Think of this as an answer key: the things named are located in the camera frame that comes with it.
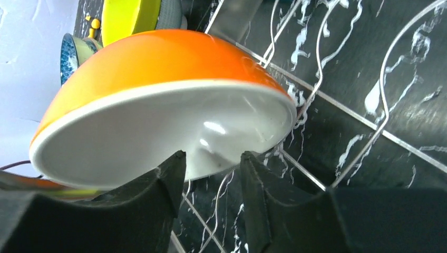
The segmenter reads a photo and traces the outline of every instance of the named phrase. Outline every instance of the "yellow knob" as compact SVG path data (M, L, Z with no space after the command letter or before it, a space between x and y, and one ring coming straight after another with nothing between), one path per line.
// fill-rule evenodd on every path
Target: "yellow knob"
M89 29L89 38L95 38L95 29L93 28Z
M101 27L101 22L97 18L92 20L92 28L99 29L100 27Z

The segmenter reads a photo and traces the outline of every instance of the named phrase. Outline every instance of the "yellow plate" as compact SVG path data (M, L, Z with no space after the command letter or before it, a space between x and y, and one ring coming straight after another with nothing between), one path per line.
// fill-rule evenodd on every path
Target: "yellow plate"
M160 3L160 0L105 0L101 27L103 45L154 30Z

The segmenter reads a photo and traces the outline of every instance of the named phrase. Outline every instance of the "bowl rim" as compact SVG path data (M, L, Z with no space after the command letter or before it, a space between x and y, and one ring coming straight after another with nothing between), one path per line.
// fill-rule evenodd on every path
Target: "bowl rim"
M64 43L72 43L74 46L74 53L76 55L76 65L79 68L79 58L77 56L77 48L76 48L76 43L74 42L74 36L71 35L70 33L65 33L64 36L62 37L62 41L61 41L61 52L60 52L60 59L59 59L59 70L62 73L62 48L64 46Z
M291 114L291 121L289 125L289 130L283 133L283 136L278 139L278 143L283 140L293 129L296 124L296 106L294 101L287 94L269 86L260 85L257 83L249 83L242 80L213 80L213 79L202 79L202 80L181 80L174 82L166 82L159 84L145 85L141 87L135 87L120 91L102 98L98 98L80 108L70 111L60 118L56 119L54 122L42 129L40 133L36 135L34 140L31 142L29 149L29 156L32 165L40 173L46 175L51 181L62 184L68 187L74 188L98 188L110 190L109 188L97 187L92 185L82 185L73 182L67 182L63 179L58 179L55 171L48 171L47 168L43 166L42 162L42 152L45 149L46 144L50 139L56 136L65 127L69 126L73 122L82 120L86 116L94 115L97 112L101 112L110 107L119 105L121 103L132 102L135 99L150 98L155 95L169 95L170 92L178 92L184 90L194 90L194 89L206 89L220 87L225 89L239 89L239 90L250 90L251 92L258 92L259 94L269 95L271 98L278 100L284 105L285 113Z
M103 49L103 47L101 46L99 41L95 40L94 38L85 37L82 40L85 41L86 43L92 43L95 46L95 48L96 48L96 52L101 50L101 49Z
M92 50L93 53L98 52L98 46L91 40L86 40L85 38L82 41Z

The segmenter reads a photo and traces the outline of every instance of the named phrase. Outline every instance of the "bowl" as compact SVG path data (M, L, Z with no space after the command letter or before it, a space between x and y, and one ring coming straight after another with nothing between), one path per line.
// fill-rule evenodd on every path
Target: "bowl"
M160 0L105 0L101 18L103 45L135 33L154 30L160 4Z
M183 150L185 180L194 180L237 165L246 150L274 147L296 115L287 92L235 46L155 30L82 64L47 109L29 154L54 182L110 190Z
M65 34L61 43L61 85L102 46L92 38L84 40L69 33Z

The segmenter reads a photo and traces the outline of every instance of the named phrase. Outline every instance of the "orange bowl exterior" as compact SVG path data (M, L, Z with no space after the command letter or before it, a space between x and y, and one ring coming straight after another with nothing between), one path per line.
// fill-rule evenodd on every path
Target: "orange bowl exterior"
M34 139L65 114L114 93L181 80L239 80L285 95L283 88L237 47L208 34L156 30L132 35L99 50L62 86Z

